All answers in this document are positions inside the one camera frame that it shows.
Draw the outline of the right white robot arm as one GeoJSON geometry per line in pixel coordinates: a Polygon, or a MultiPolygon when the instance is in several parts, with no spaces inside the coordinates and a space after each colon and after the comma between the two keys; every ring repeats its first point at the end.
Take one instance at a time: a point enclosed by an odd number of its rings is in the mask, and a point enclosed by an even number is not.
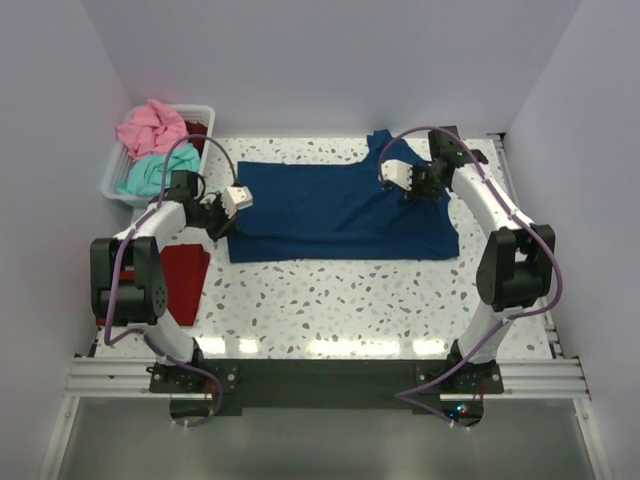
{"type": "Polygon", "coordinates": [[[545,312],[534,310],[546,296],[551,278],[562,292],[562,275],[554,255],[555,233],[522,214],[513,200],[484,169],[479,154],[458,137],[454,127],[426,127],[432,157],[431,180],[455,193],[481,226],[486,245],[476,272],[480,303],[465,332],[452,346],[461,359],[435,379],[405,391],[405,396],[429,391],[445,381],[459,393],[481,380],[478,365],[496,359],[500,344],[515,320],[545,312]]]}

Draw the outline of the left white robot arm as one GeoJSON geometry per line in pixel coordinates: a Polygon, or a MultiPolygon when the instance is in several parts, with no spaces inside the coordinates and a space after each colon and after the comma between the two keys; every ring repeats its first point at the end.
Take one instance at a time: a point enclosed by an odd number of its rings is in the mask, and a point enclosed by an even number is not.
{"type": "Polygon", "coordinates": [[[171,175],[171,184],[131,225],[90,245],[91,306],[104,321],[104,343],[113,346],[138,335],[156,363],[150,374],[171,391],[222,394],[223,386],[205,366],[203,352],[169,311],[170,293],[161,252],[186,228],[213,240],[231,233],[240,211],[253,204],[250,190],[235,182],[206,201],[201,180],[190,171],[171,175]]]}

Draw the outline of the dark blue t shirt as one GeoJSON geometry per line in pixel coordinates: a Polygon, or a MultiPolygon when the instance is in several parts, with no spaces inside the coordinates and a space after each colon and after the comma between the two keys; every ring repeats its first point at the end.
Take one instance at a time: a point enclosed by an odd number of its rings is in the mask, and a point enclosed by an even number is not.
{"type": "Polygon", "coordinates": [[[253,195],[228,239],[231,262],[298,259],[449,260],[459,236],[449,197],[410,200],[385,190],[377,163],[385,147],[410,165],[422,158],[387,130],[366,138],[363,160],[345,165],[241,162],[238,177],[253,195]]]}

